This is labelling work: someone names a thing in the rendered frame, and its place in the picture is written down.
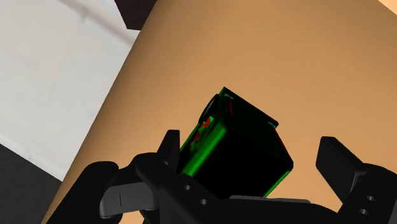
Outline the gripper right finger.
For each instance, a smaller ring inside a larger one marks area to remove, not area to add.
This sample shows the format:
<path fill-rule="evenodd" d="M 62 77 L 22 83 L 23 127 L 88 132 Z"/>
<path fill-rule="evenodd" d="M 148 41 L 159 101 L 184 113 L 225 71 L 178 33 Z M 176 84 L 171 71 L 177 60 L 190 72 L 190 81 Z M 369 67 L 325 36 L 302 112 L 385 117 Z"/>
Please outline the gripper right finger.
<path fill-rule="evenodd" d="M 342 202 L 344 224 L 397 224 L 397 173 L 362 162 L 335 137 L 322 137 L 316 168 Z"/>

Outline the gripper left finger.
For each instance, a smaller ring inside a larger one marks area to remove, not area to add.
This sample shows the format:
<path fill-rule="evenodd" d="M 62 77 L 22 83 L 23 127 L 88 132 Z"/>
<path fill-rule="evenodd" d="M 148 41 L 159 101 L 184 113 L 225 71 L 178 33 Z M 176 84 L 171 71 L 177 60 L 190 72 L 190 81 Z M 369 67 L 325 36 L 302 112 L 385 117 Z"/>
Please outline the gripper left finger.
<path fill-rule="evenodd" d="M 86 166 L 46 224 L 120 224 L 135 211 L 147 224 L 214 224 L 205 205 L 214 195 L 176 172 L 179 137 L 168 130 L 157 152 L 122 169 L 110 161 Z"/>

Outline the green and black box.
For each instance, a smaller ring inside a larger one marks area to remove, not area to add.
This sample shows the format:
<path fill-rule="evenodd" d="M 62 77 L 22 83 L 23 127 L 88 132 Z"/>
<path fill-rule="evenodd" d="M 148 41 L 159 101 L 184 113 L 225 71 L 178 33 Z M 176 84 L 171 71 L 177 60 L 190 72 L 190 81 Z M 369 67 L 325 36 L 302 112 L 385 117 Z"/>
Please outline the green and black box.
<path fill-rule="evenodd" d="M 224 87 L 183 143 L 177 172 L 219 199 L 266 197 L 293 169 L 277 126 L 272 117 Z"/>

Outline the tan wooden table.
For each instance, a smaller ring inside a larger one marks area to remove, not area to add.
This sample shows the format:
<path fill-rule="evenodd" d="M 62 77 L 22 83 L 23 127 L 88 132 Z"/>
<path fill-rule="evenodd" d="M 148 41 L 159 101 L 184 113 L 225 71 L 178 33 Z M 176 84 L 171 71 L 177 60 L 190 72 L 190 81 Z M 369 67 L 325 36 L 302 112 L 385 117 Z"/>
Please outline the tan wooden table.
<path fill-rule="evenodd" d="M 94 162 L 122 169 L 168 130 L 180 158 L 224 87 L 278 122 L 293 169 L 266 197 L 214 195 L 214 224 L 344 224 L 324 136 L 397 173 L 397 14 L 379 0 L 157 0 L 40 224 Z"/>

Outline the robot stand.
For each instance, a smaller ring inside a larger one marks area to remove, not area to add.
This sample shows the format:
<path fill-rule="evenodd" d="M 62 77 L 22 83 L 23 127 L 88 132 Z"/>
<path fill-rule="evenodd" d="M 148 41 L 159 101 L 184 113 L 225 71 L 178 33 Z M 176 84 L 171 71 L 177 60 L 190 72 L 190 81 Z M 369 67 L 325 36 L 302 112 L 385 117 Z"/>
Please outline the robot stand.
<path fill-rule="evenodd" d="M 127 29 L 140 31 L 157 0 L 114 0 Z"/>

